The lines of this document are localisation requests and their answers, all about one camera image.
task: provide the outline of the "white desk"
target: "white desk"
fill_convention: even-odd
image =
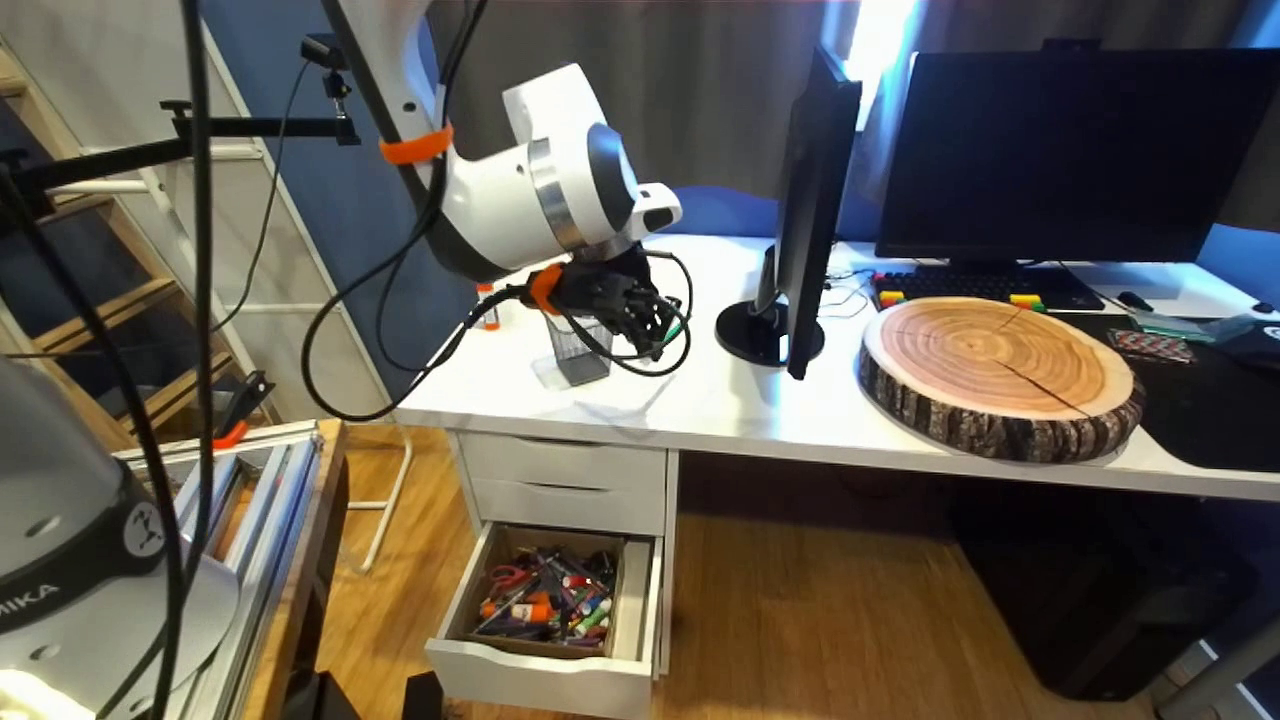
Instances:
[[[864,303],[856,280],[826,292],[819,312],[826,343],[809,366],[809,379],[793,379],[778,369],[751,369],[714,343],[721,307],[754,289],[765,242],[665,237],[647,242],[647,248],[683,256],[695,280],[690,357],[677,377],[644,379],[611,369],[607,379],[564,389],[553,373],[545,322],[527,307],[504,307],[500,333],[468,333],[458,352],[398,405],[405,423],[449,428],[468,513],[482,539],[490,526],[651,537],[644,643],[632,657],[589,666],[504,657],[458,631],[472,612],[468,583],[482,559],[482,548],[477,548],[440,635],[426,641],[449,696],[583,715],[640,715],[647,710],[651,677],[666,669],[683,452],[1280,501],[1275,473],[1190,468],[1142,428],[1118,452],[1087,466],[965,456],[895,423],[858,392],[850,366],[876,307]],[[839,248],[837,265],[867,268],[870,256]],[[1234,318],[1250,307],[1246,298],[1200,268],[1122,265],[1079,273],[1098,292],[1131,289],[1149,298],[1155,312]],[[654,262],[654,285],[666,298],[683,298],[680,273],[665,262]]]
[[[826,292],[819,312],[826,348],[809,366],[809,379],[793,379],[778,369],[751,369],[714,343],[714,312],[744,301],[754,285],[759,242],[666,237],[647,248],[680,251],[695,276],[690,357],[677,377],[640,379],[611,369],[601,385],[555,389],[540,379],[553,357],[545,322],[524,307],[504,307],[504,327],[468,333],[456,359],[398,405],[398,420],[440,423],[449,433],[1280,501],[1275,473],[1190,468],[1167,456],[1142,428],[1137,428],[1118,452],[1087,466],[965,456],[895,423],[858,392],[850,359],[876,307],[864,307],[850,285]],[[1230,318],[1250,307],[1243,292],[1203,268],[1122,265],[1084,268],[1079,276],[1098,292],[1131,289],[1149,298],[1155,312]],[[661,262],[654,285],[683,292],[680,276]]]

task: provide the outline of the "small items in drawer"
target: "small items in drawer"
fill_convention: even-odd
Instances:
[[[524,546],[490,559],[477,641],[564,657],[604,657],[620,548]]]

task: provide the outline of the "wooden floor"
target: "wooden floor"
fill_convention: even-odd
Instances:
[[[351,493],[383,498],[394,443],[351,448]],[[351,513],[321,669],[359,715],[394,720],[405,680],[472,554],[444,439],[418,448],[374,568]],[[672,673],[654,715],[772,720],[1142,720],[1142,701],[1070,704],[1036,683],[965,565],[928,484],[686,460]],[[540,715],[449,704],[449,715]]]

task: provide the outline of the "white cabinet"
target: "white cabinet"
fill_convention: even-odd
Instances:
[[[672,631],[677,452],[480,433],[452,433],[452,448],[480,539],[426,641],[444,696],[647,715]],[[604,657],[472,641],[490,555],[511,546],[615,546],[620,582]]]

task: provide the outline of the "orange tape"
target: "orange tape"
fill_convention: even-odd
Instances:
[[[527,301],[549,318],[559,318],[553,303],[559,276],[564,276],[564,265],[549,265],[545,273],[530,273],[530,280],[527,280]]]
[[[239,420],[236,428],[227,428],[227,438],[217,438],[211,448],[236,448],[249,438],[249,420]]]
[[[383,145],[386,166],[431,166],[449,151],[452,128],[405,141],[405,145]]]

